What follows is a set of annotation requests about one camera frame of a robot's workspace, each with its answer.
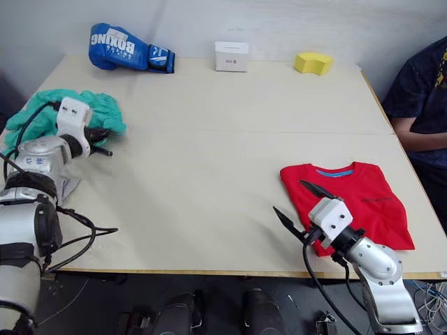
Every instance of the green cloth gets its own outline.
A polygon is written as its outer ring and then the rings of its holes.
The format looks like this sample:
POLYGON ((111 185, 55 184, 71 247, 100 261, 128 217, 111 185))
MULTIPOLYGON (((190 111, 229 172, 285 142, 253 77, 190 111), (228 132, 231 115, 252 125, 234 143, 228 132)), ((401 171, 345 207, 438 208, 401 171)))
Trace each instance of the green cloth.
MULTIPOLYGON (((107 94, 95 94, 91 91, 78 93, 72 89, 51 89, 48 91, 39 91, 34 94, 27 105, 8 120, 6 129, 10 133, 6 134, 5 137, 5 144, 8 146, 8 151, 15 147, 23 125, 41 105, 48 101, 61 101, 66 96, 88 104, 93 111, 89 124, 90 128, 101 127, 122 135, 125 134, 126 124, 123 123, 117 101, 111 96, 107 94)), ((57 112, 51 106, 45 107, 26 129, 22 142, 34 140, 35 138, 46 135, 56 135, 56 119, 57 112)))

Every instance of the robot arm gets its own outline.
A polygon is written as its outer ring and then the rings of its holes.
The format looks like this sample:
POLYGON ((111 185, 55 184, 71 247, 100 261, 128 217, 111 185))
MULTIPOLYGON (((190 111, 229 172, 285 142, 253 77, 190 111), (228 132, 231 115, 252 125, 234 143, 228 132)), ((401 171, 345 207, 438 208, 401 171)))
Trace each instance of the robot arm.
POLYGON ((64 170, 74 158, 90 155, 90 118, 88 105, 65 98, 57 136, 18 147, 16 168, 0 192, 0 334, 31 334, 41 274, 62 243, 57 204, 67 182, 64 170))
POLYGON ((417 334, 422 332, 418 312, 402 280, 402 261, 387 246, 363 237, 363 230, 351 228, 353 217, 343 199, 320 186, 301 181, 314 195, 322 198, 311 210, 312 227, 298 232, 293 223, 275 209, 282 223, 301 242, 317 239, 325 248, 335 249, 332 259, 342 266, 353 265, 362 283, 363 299, 372 330, 377 334, 417 334))

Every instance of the white table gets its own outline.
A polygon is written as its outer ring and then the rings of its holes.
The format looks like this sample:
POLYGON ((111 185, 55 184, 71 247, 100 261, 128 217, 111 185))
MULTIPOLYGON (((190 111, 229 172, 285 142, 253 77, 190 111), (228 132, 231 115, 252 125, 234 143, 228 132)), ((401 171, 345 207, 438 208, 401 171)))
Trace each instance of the white table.
MULTIPOLYGON (((405 277, 447 270, 446 236, 359 68, 334 64, 317 77, 275 62, 250 63, 248 73, 210 66, 178 59, 174 75, 109 73, 67 56, 42 84, 111 94, 129 126, 109 141, 112 158, 73 166, 83 180, 66 207, 119 232, 67 269, 306 276, 300 242, 272 210, 299 222, 279 171, 362 161, 380 165, 406 207, 416 250, 399 252, 405 277)), ((88 233, 66 218, 61 226, 64 240, 88 233)), ((311 262, 320 276, 343 275, 330 258, 311 262)))

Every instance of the small white box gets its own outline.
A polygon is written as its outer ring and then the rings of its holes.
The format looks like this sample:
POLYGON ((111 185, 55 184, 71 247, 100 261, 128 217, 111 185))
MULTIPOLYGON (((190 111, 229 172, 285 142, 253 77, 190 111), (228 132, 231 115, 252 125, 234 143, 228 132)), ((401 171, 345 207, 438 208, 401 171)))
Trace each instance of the small white box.
POLYGON ((216 42, 216 71, 246 72, 249 61, 249 44, 216 42))

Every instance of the folded t-shirt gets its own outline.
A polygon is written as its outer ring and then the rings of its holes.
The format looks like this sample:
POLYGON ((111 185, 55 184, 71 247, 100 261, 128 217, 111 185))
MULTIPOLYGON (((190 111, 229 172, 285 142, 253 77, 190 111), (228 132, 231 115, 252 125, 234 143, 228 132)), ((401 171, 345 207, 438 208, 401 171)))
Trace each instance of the folded t-shirt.
MULTIPOLYGON (((281 170, 281 179, 307 230, 311 225, 309 212, 320 199, 300 184, 300 180, 322 186, 343 198, 354 217, 351 227, 364 229, 365 236, 375 243, 395 250, 414 249, 406 226, 405 208, 377 165, 354 162, 337 170, 312 164, 294 165, 281 170)), ((320 241, 314 246, 319 256, 330 255, 334 251, 331 247, 324 249, 320 241)))

